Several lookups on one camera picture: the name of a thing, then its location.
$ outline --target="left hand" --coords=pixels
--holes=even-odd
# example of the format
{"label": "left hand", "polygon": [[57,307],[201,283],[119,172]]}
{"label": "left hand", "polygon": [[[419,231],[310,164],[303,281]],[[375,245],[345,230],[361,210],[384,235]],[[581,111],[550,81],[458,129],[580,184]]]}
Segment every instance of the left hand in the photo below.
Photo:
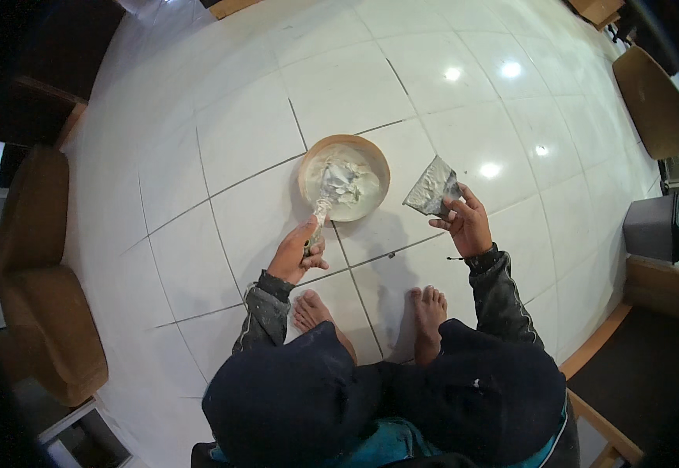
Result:
{"label": "left hand", "polygon": [[312,214],[308,220],[291,230],[285,239],[279,243],[278,251],[274,254],[274,258],[267,268],[267,273],[275,278],[297,285],[309,269],[313,267],[329,269],[329,264],[322,259],[325,248],[323,236],[311,247],[310,257],[303,258],[303,246],[311,238],[317,224],[318,220]]}

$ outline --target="scraper blade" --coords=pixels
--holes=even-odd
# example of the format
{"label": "scraper blade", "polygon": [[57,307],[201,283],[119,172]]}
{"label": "scraper blade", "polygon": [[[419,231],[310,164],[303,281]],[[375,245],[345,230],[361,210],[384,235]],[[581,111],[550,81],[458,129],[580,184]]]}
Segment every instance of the scraper blade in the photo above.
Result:
{"label": "scraper blade", "polygon": [[425,215],[446,218],[449,209],[444,205],[444,196],[458,200],[462,191],[456,182],[456,172],[436,155],[401,204]]}

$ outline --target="hand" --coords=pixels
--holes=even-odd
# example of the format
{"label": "hand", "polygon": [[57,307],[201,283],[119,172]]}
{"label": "hand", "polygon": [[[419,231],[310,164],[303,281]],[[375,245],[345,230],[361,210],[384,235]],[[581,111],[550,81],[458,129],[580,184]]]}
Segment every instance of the hand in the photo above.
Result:
{"label": "hand", "polygon": [[325,247],[323,236],[311,247],[311,256],[303,258],[303,246],[311,238],[317,224],[316,216],[312,214],[308,220],[291,230],[285,239],[279,243],[278,251],[274,254],[274,258],[267,268],[267,273],[275,278],[297,285],[309,269],[313,267],[329,269],[329,264],[322,260]]}
{"label": "hand", "polygon": [[475,197],[472,190],[464,183],[459,189],[465,195],[465,201],[444,198],[444,205],[450,209],[446,220],[430,220],[428,224],[451,233],[459,255],[464,258],[475,257],[485,253],[493,246],[493,238],[488,227],[488,215],[484,206]]}

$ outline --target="bowl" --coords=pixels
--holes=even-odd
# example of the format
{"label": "bowl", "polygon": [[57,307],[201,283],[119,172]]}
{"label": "bowl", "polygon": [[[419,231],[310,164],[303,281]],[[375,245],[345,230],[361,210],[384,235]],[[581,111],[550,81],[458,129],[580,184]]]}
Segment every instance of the bowl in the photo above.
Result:
{"label": "bowl", "polygon": [[359,202],[352,207],[335,207],[329,212],[329,219],[332,221],[359,220],[378,208],[384,201],[389,192],[389,182],[391,181],[386,157],[376,145],[362,136],[332,135],[317,141],[303,156],[303,161],[301,161],[301,166],[297,172],[297,184],[303,200],[313,209],[314,202],[318,199],[319,184],[308,179],[311,174],[316,174],[316,168],[320,167],[317,165],[324,165],[327,155],[335,154],[334,157],[337,157],[337,146],[335,145],[346,146],[361,155],[371,172],[378,178],[378,193],[367,195],[372,199],[366,198],[362,203]]}

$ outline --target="bare foot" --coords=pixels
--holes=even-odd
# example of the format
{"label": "bare foot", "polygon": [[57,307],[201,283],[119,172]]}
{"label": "bare foot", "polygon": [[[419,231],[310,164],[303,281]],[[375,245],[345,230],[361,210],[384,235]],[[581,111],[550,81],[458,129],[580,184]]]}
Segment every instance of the bare foot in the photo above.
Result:
{"label": "bare foot", "polygon": [[446,321],[448,303],[444,293],[433,286],[410,291],[415,304],[415,362],[427,366],[440,352],[438,326]]}
{"label": "bare foot", "polygon": [[303,293],[303,296],[298,297],[295,301],[295,316],[293,323],[301,332],[305,333],[319,323],[325,321],[334,323],[337,339],[339,339],[339,342],[347,349],[347,352],[350,353],[350,356],[352,357],[352,361],[357,365],[355,348],[353,348],[350,340],[347,339],[345,334],[342,333],[342,330],[340,330],[334,322],[334,318],[332,317],[332,314],[329,313],[327,306],[324,305],[321,298],[318,297],[316,291],[310,289],[306,290],[306,292]]}

